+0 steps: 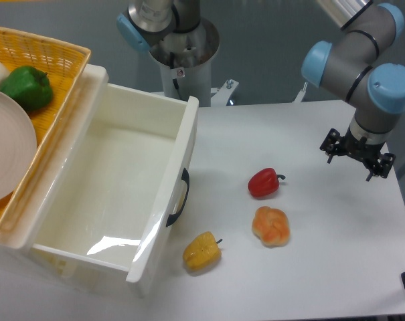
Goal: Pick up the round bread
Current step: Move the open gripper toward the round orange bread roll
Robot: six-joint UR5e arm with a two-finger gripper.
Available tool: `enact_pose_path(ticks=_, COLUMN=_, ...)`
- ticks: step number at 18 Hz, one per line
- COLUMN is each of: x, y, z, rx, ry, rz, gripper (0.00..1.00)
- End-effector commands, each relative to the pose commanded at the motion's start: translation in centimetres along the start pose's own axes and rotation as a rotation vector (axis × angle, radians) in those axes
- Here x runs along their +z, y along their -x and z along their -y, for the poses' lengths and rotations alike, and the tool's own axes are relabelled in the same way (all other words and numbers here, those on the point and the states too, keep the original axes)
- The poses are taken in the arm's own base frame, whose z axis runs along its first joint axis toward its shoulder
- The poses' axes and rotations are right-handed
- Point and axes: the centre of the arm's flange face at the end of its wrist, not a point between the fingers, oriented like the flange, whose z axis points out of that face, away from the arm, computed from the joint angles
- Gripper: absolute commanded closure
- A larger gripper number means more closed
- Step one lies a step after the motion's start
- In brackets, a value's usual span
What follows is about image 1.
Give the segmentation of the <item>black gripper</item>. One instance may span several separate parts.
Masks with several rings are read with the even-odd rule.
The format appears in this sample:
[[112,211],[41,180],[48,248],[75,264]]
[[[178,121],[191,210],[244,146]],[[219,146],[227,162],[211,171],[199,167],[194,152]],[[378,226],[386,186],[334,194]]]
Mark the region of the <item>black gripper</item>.
[[393,167],[396,155],[392,153],[381,154],[384,142],[379,144],[369,144],[366,137],[359,140],[348,129],[345,136],[332,128],[324,141],[320,150],[327,155],[327,163],[330,164],[335,156],[349,156],[357,161],[363,162],[364,167],[369,171],[366,181],[372,177],[386,179]]

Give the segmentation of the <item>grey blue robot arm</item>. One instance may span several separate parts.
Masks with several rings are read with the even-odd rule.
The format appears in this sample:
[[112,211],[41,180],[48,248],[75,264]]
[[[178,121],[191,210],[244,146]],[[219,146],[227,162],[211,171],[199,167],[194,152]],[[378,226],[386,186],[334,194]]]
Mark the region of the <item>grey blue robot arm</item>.
[[332,128],[320,149],[329,158],[348,156],[363,164],[368,178],[387,178],[395,155],[381,149],[405,113],[405,67],[373,64],[404,29],[404,15],[389,3],[319,1],[345,34],[332,44],[317,42],[306,55],[302,76],[355,108],[347,132]]

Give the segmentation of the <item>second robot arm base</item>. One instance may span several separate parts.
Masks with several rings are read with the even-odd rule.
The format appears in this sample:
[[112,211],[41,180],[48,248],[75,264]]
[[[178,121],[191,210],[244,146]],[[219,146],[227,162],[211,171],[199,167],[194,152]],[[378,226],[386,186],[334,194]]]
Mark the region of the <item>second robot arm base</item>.
[[186,34],[201,21],[199,1],[130,1],[116,18],[123,39],[134,50],[149,51],[172,33]]

